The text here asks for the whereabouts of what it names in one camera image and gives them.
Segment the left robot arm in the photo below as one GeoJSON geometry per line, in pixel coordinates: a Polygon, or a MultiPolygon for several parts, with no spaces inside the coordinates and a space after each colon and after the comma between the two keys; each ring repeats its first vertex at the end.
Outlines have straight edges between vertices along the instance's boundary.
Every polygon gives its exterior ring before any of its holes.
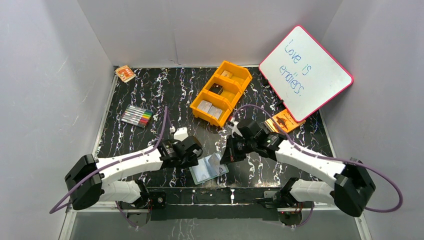
{"type": "Polygon", "coordinates": [[[144,208],[151,199],[141,180],[125,181],[126,177],[167,168],[188,168],[198,165],[203,146],[195,136],[183,140],[166,139],[157,147],[109,158],[82,156],[64,180],[74,210],[84,210],[97,202],[126,202],[144,208]]]}

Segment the green card holder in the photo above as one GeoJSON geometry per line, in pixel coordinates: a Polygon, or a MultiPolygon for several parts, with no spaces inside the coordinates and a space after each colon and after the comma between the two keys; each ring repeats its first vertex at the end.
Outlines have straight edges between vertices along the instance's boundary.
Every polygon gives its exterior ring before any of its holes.
{"type": "Polygon", "coordinates": [[[189,167],[195,185],[220,177],[229,172],[227,165],[221,164],[222,155],[217,152],[198,160],[198,165],[189,167]]]}

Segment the silver card stack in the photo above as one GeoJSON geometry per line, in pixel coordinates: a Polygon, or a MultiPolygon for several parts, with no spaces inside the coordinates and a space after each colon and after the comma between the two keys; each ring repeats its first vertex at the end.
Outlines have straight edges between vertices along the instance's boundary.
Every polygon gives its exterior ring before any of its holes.
{"type": "Polygon", "coordinates": [[[197,109],[201,112],[208,113],[212,106],[213,106],[213,104],[211,102],[206,101],[206,100],[202,100],[198,104],[197,109]]]}

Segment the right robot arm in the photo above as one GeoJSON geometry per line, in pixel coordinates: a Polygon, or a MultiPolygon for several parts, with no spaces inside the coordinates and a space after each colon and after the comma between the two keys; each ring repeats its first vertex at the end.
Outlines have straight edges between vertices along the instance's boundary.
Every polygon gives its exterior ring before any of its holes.
{"type": "Polygon", "coordinates": [[[269,208],[316,202],[335,205],[351,217],[360,217],[376,190],[371,176],[360,161],[346,164],[324,159],[320,154],[309,153],[305,148],[295,146],[285,134],[260,127],[252,119],[232,123],[230,129],[221,164],[240,162],[248,154],[257,153],[318,178],[318,181],[290,178],[274,195],[257,200],[269,208]]]}

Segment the yellow three-compartment bin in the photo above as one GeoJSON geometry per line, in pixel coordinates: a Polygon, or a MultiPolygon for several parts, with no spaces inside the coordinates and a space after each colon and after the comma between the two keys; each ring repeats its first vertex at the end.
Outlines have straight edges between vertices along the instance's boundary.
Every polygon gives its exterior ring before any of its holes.
{"type": "Polygon", "coordinates": [[[246,67],[223,61],[190,104],[194,117],[222,128],[252,79],[246,67]]]}

